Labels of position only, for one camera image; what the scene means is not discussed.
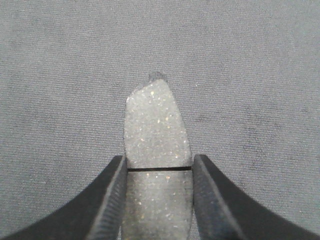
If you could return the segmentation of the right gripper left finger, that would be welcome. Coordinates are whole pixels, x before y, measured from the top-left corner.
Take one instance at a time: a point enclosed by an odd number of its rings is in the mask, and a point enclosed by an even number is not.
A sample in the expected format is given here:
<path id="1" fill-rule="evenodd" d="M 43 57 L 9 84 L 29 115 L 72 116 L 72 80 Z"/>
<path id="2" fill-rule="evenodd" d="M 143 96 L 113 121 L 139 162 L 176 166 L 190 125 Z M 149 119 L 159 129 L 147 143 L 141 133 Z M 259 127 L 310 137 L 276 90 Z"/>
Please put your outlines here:
<path id="1" fill-rule="evenodd" d="M 7 240 L 116 240 L 127 190 L 127 159 L 117 155 L 81 193 Z"/>

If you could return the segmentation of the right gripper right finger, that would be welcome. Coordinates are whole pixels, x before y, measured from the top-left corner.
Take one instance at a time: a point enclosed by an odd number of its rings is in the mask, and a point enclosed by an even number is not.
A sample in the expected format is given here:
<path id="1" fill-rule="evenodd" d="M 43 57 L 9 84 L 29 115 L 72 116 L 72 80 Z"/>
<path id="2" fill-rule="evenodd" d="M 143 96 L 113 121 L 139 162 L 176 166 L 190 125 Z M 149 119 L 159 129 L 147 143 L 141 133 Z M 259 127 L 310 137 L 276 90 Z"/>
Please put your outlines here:
<path id="1" fill-rule="evenodd" d="M 192 165 L 193 203 L 202 240 L 318 240 L 320 236 L 249 197 L 204 154 Z"/>

